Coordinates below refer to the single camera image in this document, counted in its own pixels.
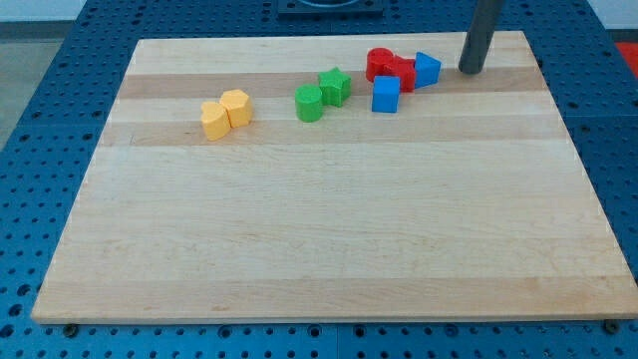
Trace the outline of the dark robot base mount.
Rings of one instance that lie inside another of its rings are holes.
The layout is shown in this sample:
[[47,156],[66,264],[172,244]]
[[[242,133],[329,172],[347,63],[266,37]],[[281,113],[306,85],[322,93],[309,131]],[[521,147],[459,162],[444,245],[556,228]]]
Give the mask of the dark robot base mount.
[[385,0],[276,0],[275,4],[281,19],[381,16],[385,8]]

